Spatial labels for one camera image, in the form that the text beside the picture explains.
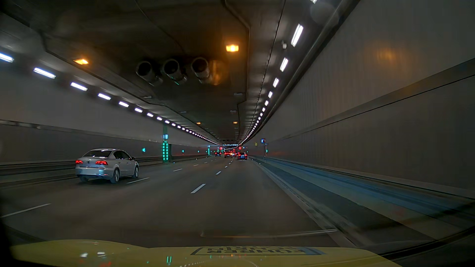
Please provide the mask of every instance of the silver sedan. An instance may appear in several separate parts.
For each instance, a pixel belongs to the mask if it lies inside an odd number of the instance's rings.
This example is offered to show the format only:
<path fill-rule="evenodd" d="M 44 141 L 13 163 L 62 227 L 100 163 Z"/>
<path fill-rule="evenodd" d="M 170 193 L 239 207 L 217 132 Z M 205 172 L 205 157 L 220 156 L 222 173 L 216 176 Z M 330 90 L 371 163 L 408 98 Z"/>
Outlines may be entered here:
<path fill-rule="evenodd" d="M 117 183 L 121 177 L 139 177 L 139 164 L 123 150 L 97 148 L 76 160 L 76 175 L 81 181 L 99 178 Z"/>

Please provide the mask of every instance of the car tire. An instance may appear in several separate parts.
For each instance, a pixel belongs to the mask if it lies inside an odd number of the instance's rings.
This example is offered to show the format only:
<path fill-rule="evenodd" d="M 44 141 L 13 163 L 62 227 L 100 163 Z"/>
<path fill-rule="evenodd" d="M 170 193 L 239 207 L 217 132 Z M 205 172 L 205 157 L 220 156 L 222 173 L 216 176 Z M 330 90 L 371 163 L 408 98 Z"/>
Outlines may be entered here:
<path fill-rule="evenodd" d="M 119 169 L 114 170 L 114 174 L 112 175 L 111 183 L 117 183 L 120 178 L 120 172 Z"/>
<path fill-rule="evenodd" d="M 137 178 L 137 177 L 139 177 L 139 167 L 138 166 L 135 167 L 135 170 L 133 171 L 133 175 L 132 175 L 132 178 L 134 178 L 134 179 Z"/>

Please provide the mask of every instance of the road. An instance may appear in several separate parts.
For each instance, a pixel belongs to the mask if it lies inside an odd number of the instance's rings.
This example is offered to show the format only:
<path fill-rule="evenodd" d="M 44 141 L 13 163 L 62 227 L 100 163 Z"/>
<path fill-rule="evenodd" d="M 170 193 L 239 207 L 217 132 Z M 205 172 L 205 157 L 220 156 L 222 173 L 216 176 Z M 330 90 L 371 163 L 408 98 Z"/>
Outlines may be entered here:
<path fill-rule="evenodd" d="M 338 246 L 328 235 L 276 238 L 322 229 L 252 160 L 209 157 L 142 167 L 138 179 L 118 184 L 69 179 L 0 194 L 2 214 L 17 212 L 3 218 L 13 244 L 97 239 L 148 248 Z"/>

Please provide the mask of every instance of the tunnel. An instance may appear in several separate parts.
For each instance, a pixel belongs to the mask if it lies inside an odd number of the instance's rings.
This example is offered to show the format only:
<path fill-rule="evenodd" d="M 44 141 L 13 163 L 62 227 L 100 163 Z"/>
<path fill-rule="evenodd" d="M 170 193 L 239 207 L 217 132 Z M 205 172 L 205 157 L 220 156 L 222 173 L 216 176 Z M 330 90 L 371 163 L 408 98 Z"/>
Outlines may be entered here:
<path fill-rule="evenodd" d="M 12 262 L 475 262 L 475 1 L 0 8 Z"/>

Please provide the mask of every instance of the white led light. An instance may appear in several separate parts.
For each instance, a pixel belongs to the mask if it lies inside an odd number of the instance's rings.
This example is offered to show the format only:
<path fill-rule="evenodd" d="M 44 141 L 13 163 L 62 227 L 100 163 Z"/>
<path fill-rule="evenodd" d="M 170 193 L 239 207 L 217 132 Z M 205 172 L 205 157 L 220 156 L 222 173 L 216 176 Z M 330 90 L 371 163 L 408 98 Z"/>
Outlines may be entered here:
<path fill-rule="evenodd" d="M 119 102 L 119 105 L 121 106 L 124 106 L 124 107 L 129 107 L 129 104 L 127 104 L 126 102 Z"/>
<path fill-rule="evenodd" d="M 279 68 L 280 71 L 282 71 L 282 72 L 284 71 L 285 67 L 287 66 L 287 63 L 289 63 L 289 60 L 287 58 L 284 58 L 282 60 L 282 64 L 280 64 L 280 68 Z"/>
<path fill-rule="evenodd" d="M 292 41 L 290 41 L 290 44 L 295 47 L 295 45 L 298 42 L 298 39 L 300 38 L 300 35 L 302 34 L 302 31 L 304 30 L 302 25 L 297 25 L 297 28 L 295 29 L 294 36 L 292 37 Z"/>
<path fill-rule="evenodd" d="M 12 57 L 9 57 L 9 56 L 4 55 L 4 54 L 0 54 L 0 59 L 1 59 L 1 60 L 5 60 L 5 61 L 10 62 L 10 63 L 13 62 L 13 58 L 12 58 Z"/>
<path fill-rule="evenodd" d="M 37 68 L 37 67 L 36 67 L 33 71 L 36 72 L 36 73 L 39 73 L 39 74 L 41 74 L 41 75 L 43 75 L 43 76 L 46 76 L 46 77 L 48 77 L 48 78 L 51 78 L 51 79 L 56 78 L 56 75 L 54 75 L 54 74 L 52 74 L 52 73 L 49 73 L 49 72 L 47 72 L 47 71 L 44 71 L 44 70 L 42 70 L 42 69 L 40 69 L 40 68 Z"/>
<path fill-rule="evenodd" d="M 98 97 L 102 97 L 102 98 L 105 99 L 105 100 L 111 100 L 111 97 L 108 96 L 108 95 L 98 94 L 97 96 L 98 96 Z"/>
<path fill-rule="evenodd" d="M 81 86 L 81 85 L 79 85 L 79 84 L 77 84 L 77 83 L 71 83 L 71 86 L 72 86 L 72 87 L 76 87 L 76 88 L 78 88 L 78 89 L 81 89 L 81 90 L 83 90 L 83 91 L 87 91 L 87 87 Z"/>

